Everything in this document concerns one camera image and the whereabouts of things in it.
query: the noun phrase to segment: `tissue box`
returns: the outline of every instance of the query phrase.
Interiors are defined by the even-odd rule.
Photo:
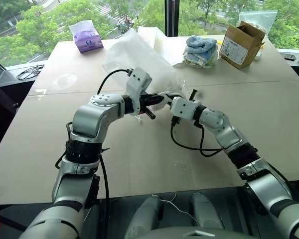
[[[92,20],[80,21],[69,28],[81,53],[103,47],[101,37],[94,28]]]
[[[265,33],[241,21],[239,27],[229,26],[219,55],[238,69],[249,66],[254,60]]]

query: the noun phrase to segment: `beige tabletop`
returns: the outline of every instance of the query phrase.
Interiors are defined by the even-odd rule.
[[[60,50],[66,46],[67,51]],[[179,70],[188,71],[191,77],[186,78],[187,85],[191,82],[195,86],[185,87],[187,94],[197,89],[196,98],[204,105],[226,113],[231,123],[241,130],[262,157],[289,180],[299,180],[299,78],[294,76],[292,68],[284,66],[278,52],[271,47],[268,42],[264,51],[272,52],[275,63],[271,67],[261,63],[262,60],[266,61],[264,54],[261,61],[249,67],[249,74],[219,60],[217,66],[228,66],[226,69],[235,72],[238,80],[220,69],[206,76],[202,70]],[[98,76],[96,69],[101,78],[105,76],[100,66],[105,52],[106,48],[75,58],[76,51],[71,42],[57,45],[44,67],[44,74],[32,87],[32,93],[21,105],[0,144],[0,204],[51,201],[57,175],[54,163],[64,152],[67,140],[65,124],[72,121],[78,107],[86,104],[97,89],[101,80],[94,78]],[[271,74],[276,74],[277,79],[266,81],[255,77],[258,64],[271,68]],[[51,87],[53,79],[71,70],[80,80],[67,88]],[[227,75],[227,83],[217,75]],[[246,76],[247,82],[242,82],[242,75]],[[40,87],[46,87],[45,92],[35,91]],[[119,86],[114,83],[108,83],[105,87],[108,91],[112,89],[124,93],[117,91]],[[223,152],[204,158],[196,151],[173,144],[169,135],[171,114],[168,107],[155,114],[155,120],[142,115],[139,121],[127,115],[110,125],[104,142],[104,147],[110,150],[104,152],[104,161],[111,197],[244,184]],[[179,142],[198,146],[201,132],[191,122],[183,120],[174,131]],[[204,144],[205,147],[217,147],[210,133],[206,133]],[[103,198],[101,169],[97,174],[101,176],[99,197]]]

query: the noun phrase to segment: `brown cardboard box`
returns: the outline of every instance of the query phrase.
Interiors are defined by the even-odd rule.
[[[265,33],[242,21],[227,28],[219,55],[238,69],[249,66],[262,46]]]

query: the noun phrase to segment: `folded blue cloth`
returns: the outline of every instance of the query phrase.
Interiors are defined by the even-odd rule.
[[[200,36],[190,36],[186,40],[188,53],[203,53],[208,51],[210,48],[215,46],[217,43],[216,39],[213,38],[203,38]]]

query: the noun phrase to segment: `white label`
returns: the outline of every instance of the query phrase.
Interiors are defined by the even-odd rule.
[[[248,50],[228,37],[225,37],[220,53],[236,64],[241,65],[247,56]]]

